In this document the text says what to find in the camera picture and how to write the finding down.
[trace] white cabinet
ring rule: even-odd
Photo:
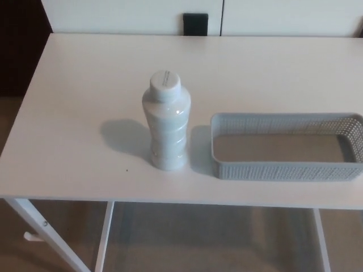
[[[222,0],[42,0],[54,32],[179,35],[182,14],[209,14],[208,35],[219,35]]]
[[[362,0],[225,0],[223,36],[353,36]]]

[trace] table frame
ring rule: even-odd
[[[51,248],[53,248],[59,256],[66,261],[76,272],[91,272],[85,263],[76,255],[76,253],[67,245],[57,231],[48,223],[37,208],[28,199],[24,198],[6,198],[5,201],[39,234],[43,240]],[[109,230],[111,227],[114,201],[107,202],[102,234],[98,248],[97,262],[94,272],[102,272],[104,266],[105,255],[107,251],[107,243]],[[312,209],[315,222],[316,232],[319,240],[320,257],[324,272],[331,272],[329,256],[324,236],[324,228],[320,217],[319,209]]]

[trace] white bottle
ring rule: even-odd
[[[181,168],[187,161],[187,125],[191,97],[177,74],[156,72],[142,97],[151,132],[151,160],[162,170]]]

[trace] tabletop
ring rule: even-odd
[[[150,164],[141,97],[177,72],[192,99],[189,163]],[[363,209],[350,182],[219,180],[217,112],[363,114],[363,39],[51,34],[0,157],[0,197]]]

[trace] gray basket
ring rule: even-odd
[[[211,120],[214,175],[225,180],[351,180],[363,171],[362,124],[363,117],[354,113],[216,114]],[[306,143],[306,140],[312,139],[315,143],[322,143],[317,144],[316,147],[310,147],[312,153],[317,152],[316,150],[321,149],[320,147],[324,145],[326,151],[329,152],[338,147],[339,152],[342,153],[342,159],[334,159],[334,155],[329,154],[320,156],[318,160],[312,156],[303,161],[297,161],[296,158],[293,161],[274,159],[270,161],[224,160],[218,158],[215,150],[217,139],[230,136],[246,137],[249,141],[254,136],[262,137],[262,142],[260,142],[262,145],[266,142],[263,137],[285,137],[277,145],[272,145],[276,155],[279,154],[279,150],[283,149],[281,147],[284,142],[290,142],[286,141],[287,137],[298,139],[298,143]],[[333,142],[329,142],[333,141],[331,137],[336,138],[336,146],[332,144]],[[225,142],[231,145],[233,144],[232,140],[233,138],[228,138]],[[261,144],[256,146],[251,144],[250,146],[257,150]],[[297,146],[298,144],[292,145],[291,154],[294,154],[293,148]],[[228,146],[227,144],[226,148],[230,153],[239,152],[237,145]],[[300,146],[303,155],[305,155],[304,148],[306,147]]]

